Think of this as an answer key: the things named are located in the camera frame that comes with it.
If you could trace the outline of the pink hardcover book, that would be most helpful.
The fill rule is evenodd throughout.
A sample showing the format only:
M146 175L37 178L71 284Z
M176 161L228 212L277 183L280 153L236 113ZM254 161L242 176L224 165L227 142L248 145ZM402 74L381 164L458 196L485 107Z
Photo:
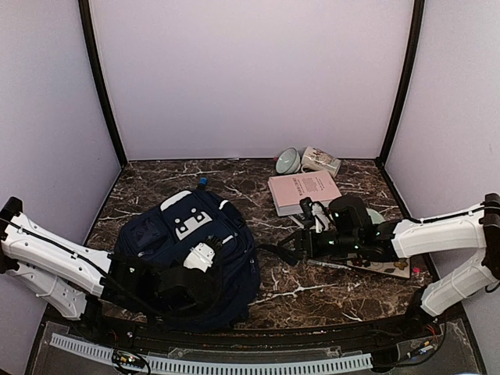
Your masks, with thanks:
M304 198L328 205L341 197L338 186L325 170L270 177L268 186L278 216L302 213L300 201Z

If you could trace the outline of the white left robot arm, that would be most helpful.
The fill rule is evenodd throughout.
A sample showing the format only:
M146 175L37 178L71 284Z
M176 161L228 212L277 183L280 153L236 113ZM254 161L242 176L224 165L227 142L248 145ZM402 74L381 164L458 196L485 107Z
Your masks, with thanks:
M77 245L36 225L11 197L1 211L1 271L11 276L33 270L30 288L69 320L80 320L94 341L110 334L110 324L89 301L69 290L74 283L89 295L129 312L153 318L195 318L221 300L220 238L178 241L154 208L124 227L109 252Z

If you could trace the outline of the navy blue student backpack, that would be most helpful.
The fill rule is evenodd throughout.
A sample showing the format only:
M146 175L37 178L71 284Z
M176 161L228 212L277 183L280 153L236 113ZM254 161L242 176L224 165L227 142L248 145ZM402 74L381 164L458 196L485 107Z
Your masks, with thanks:
M204 333L248 317L260 289L259 250L294 266L295 253L259 245L240 211L211 191L184 190L122 226L102 297L169 330Z

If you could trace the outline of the dark blue paperback book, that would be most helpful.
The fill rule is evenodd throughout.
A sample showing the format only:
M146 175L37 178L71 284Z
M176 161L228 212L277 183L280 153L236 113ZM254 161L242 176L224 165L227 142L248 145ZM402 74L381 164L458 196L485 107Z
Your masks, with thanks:
M302 214L290 215L289 218L296 223L299 227L304 228L306 224L306 218Z

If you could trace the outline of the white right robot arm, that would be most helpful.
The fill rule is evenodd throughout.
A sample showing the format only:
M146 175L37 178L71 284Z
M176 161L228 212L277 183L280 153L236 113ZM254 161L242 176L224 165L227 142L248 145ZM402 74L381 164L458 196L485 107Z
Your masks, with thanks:
M499 281L499 196L463 211L431 218L374 223L363 200L342 195L323 206L300 201L308 223L277 243L275 252L288 264L332 255L341 261L389 263L415 255L458 249L474 254L461 266L416 291L398 323L404 338L417 338L448 308Z

